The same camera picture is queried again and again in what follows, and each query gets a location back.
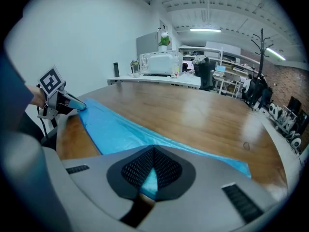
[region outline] fluorescent light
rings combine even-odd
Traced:
[[[272,54],[275,54],[281,60],[285,60],[284,57],[282,57],[280,54],[276,53],[274,50],[271,50],[270,48],[267,48],[266,50],[270,51]]]
[[[206,32],[217,32],[217,33],[221,33],[221,30],[218,30],[218,29],[190,29],[190,31],[195,31],[195,32],[206,31]]]

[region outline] human hand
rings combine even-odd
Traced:
[[[43,108],[45,106],[45,94],[42,88],[27,86],[27,88],[33,94],[33,98],[30,102],[30,105],[39,106]]]

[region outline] coat rack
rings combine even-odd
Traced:
[[[251,40],[259,48],[260,53],[257,53],[257,52],[255,52],[255,53],[258,54],[258,55],[261,55],[261,59],[260,59],[260,69],[259,69],[259,72],[258,72],[258,75],[257,75],[257,79],[256,79],[256,82],[255,82],[255,88],[254,88],[253,94],[252,94],[252,96],[250,98],[249,107],[251,107],[252,103],[256,102],[256,100],[257,100],[256,95],[257,95],[257,93],[259,91],[259,84],[261,82],[261,75],[262,75],[262,70],[263,70],[264,56],[265,57],[269,57],[269,56],[265,55],[265,51],[266,51],[267,48],[269,48],[269,47],[271,47],[273,45],[273,44],[271,44],[271,45],[265,47],[265,40],[270,39],[270,37],[264,38],[263,29],[261,29],[261,37],[257,36],[256,34],[253,34],[253,35],[256,36],[257,38],[259,38],[260,41],[261,41],[261,47],[259,47],[259,45],[254,40]]]

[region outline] ceiling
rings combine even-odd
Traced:
[[[205,46],[215,41],[251,51],[251,39],[270,37],[267,45],[288,61],[305,61],[297,31],[275,0],[159,0],[170,14],[180,40],[187,45]],[[221,29],[222,33],[190,32],[191,28]]]

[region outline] potted plant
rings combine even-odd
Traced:
[[[161,41],[159,43],[159,52],[166,51],[168,49],[169,43],[169,34],[167,32],[163,32],[161,34]]]

